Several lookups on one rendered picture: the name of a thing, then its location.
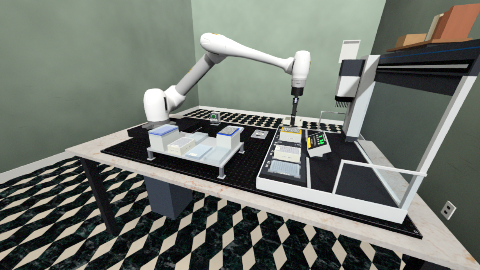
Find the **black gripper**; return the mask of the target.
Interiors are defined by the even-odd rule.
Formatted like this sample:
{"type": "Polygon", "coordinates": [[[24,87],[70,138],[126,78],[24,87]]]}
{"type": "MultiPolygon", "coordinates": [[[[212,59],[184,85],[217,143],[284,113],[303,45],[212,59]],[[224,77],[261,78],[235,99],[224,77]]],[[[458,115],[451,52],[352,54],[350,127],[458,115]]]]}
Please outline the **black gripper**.
{"type": "Polygon", "coordinates": [[[294,95],[294,98],[293,98],[293,108],[292,108],[292,114],[291,114],[291,123],[290,125],[294,125],[295,123],[295,118],[296,118],[296,108],[297,108],[297,105],[299,103],[299,96],[302,96],[303,95],[303,90],[304,88],[293,88],[291,89],[291,95],[294,95]]]}

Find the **white ready key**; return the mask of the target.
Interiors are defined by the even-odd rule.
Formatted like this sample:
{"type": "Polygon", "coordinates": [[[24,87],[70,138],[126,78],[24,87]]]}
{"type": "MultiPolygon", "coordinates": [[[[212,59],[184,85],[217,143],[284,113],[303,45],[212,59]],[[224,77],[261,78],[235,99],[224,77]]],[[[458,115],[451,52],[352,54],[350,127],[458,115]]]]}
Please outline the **white ready key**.
{"type": "Polygon", "coordinates": [[[210,113],[210,122],[211,125],[219,125],[220,124],[220,112],[211,112],[210,113]]]}

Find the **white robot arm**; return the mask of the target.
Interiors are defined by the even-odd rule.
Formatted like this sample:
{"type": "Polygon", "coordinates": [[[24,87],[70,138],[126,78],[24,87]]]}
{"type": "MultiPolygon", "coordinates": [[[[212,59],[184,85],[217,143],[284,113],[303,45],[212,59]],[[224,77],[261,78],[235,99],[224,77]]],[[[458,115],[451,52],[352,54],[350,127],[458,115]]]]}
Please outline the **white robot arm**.
{"type": "Polygon", "coordinates": [[[285,73],[292,75],[291,87],[303,88],[306,85],[310,68],[310,52],[308,51],[298,51],[294,58],[280,59],[213,33],[203,34],[200,37],[200,45],[206,50],[206,53],[177,85],[169,87],[165,92],[157,88],[145,92],[144,109],[148,124],[142,125],[142,128],[150,130],[165,124],[176,124],[176,122],[170,121],[169,113],[180,108],[189,90],[215,64],[221,63],[227,56],[251,59],[280,67],[285,73]]]}

